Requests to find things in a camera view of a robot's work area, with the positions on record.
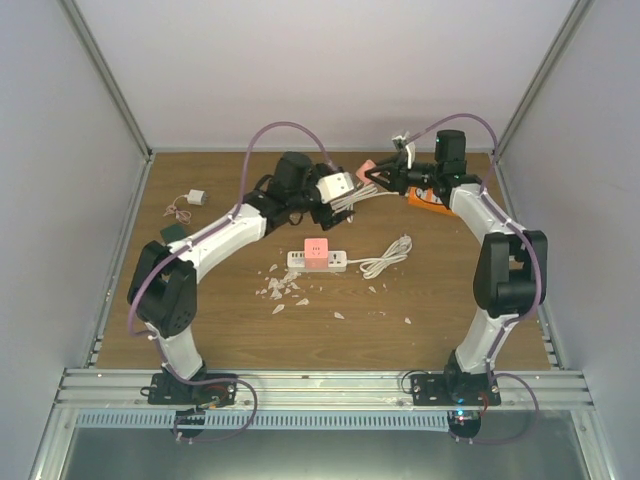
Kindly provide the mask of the green dragon cube plug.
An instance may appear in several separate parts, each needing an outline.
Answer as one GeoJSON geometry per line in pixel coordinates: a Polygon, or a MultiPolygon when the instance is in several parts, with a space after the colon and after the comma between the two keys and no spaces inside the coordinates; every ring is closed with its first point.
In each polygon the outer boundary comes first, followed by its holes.
{"type": "Polygon", "coordinates": [[[160,230],[160,236],[165,245],[183,240],[188,236],[188,232],[182,224],[174,223],[160,230]]]}

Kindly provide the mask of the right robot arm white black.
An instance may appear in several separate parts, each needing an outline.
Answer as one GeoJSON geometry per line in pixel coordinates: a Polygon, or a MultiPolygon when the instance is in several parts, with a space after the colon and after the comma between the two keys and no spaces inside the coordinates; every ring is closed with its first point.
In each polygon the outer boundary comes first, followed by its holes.
{"type": "Polygon", "coordinates": [[[497,354],[515,325],[543,300],[547,238],[514,222],[481,179],[468,173],[464,132],[438,131],[432,163],[416,161],[411,140],[399,136],[394,144],[396,153],[366,168],[365,177],[398,194],[412,188],[431,190],[480,243],[473,279],[477,310],[439,379],[447,400],[464,405],[491,392],[497,354]]]}

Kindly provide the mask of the white usb charger plug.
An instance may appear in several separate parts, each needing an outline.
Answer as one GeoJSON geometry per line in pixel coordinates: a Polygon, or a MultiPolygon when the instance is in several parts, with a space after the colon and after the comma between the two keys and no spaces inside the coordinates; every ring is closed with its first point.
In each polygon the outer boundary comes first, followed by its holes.
{"type": "Polygon", "coordinates": [[[204,190],[191,189],[186,196],[186,201],[190,205],[203,206],[206,200],[207,194],[204,190]]]}

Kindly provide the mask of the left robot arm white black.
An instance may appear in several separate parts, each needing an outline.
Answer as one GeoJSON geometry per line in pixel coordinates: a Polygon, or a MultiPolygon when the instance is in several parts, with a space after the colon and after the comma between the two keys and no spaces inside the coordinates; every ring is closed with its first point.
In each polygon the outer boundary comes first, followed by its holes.
{"type": "Polygon", "coordinates": [[[348,217],[334,201],[350,195],[349,173],[302,153],[286,152],[275,170],[252,190],[242,188],[237,203],[224,216],[182,240],[162,245],[151,241],[141,251],[127,301],[131,335],[153,342],[163,369],[174,376],[171,391],[185,404],[203,398],[205,362],[193,338],[201,280],[221,262],[255,243],[295,215],[310,215],[323,230],[348,217]]]}

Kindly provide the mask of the pink charger plug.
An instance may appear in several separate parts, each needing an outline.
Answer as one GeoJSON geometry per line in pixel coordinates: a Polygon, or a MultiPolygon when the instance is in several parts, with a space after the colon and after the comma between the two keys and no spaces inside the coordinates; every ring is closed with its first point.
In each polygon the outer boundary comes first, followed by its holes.
{"type": "Polygon", "coordinates": [[[367,177],[367,173],[376,167],[376,164],[373,160],[367,159],[355,172],[356,178],[363,185],[368,185],[372,182],[370,178],[367,177]]]}

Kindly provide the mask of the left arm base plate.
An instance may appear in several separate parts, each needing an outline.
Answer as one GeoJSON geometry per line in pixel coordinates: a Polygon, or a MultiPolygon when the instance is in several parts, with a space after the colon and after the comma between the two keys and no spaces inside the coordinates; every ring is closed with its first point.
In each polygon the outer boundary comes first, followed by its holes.
{"type": "Polygon", "coordinates": [[[222,408],[235,403],[238,376],[229,373],[202,373],[194,381],[205,385],[187,385],[166,370],[156,373],[140,394],[150,405],[222,408]]]}

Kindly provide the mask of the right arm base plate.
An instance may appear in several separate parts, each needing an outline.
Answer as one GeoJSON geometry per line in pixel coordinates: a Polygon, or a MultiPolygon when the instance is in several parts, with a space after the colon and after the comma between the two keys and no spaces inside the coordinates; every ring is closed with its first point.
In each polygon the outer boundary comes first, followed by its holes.
{"type": "Polygon", "coordinates": [[[414,373],[409,379],[415,406],[481,407],[502,403],[486,374],[414,373]]]}

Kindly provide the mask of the pink cube socket adapter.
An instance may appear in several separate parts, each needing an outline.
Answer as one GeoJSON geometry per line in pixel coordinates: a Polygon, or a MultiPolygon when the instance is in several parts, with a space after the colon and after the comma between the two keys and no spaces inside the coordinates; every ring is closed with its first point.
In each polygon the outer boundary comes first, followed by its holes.
{"type": "Polygon", "coordinates": [[[306,238],[304,240],[304,267],[308,270],[325,270],[329,265],[327,238],[306,238]]]}

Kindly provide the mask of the white pink power strip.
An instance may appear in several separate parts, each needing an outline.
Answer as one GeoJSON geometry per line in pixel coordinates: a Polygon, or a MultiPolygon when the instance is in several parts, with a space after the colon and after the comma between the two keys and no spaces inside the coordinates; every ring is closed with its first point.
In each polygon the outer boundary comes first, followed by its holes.
{"type": "Polygon", "coordinates": [[[347,254],[337,250],[321,258],[309,258],[303,251],[289,251],[286,264],[290,271],[298,273],[342,273],[347,269],[347,254]]]}

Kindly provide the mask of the orange power strip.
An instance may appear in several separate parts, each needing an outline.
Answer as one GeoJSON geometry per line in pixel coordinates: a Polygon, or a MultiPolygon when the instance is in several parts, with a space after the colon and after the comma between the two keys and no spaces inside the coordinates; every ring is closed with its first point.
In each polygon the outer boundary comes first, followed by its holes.
{"type": "Polygon", "coordinates": [[[413,207],[441,215],[456,217],[456,214],[443,204],[431,188],[410,187],[407,194],[407,201],[408,204],[413,207]]]}

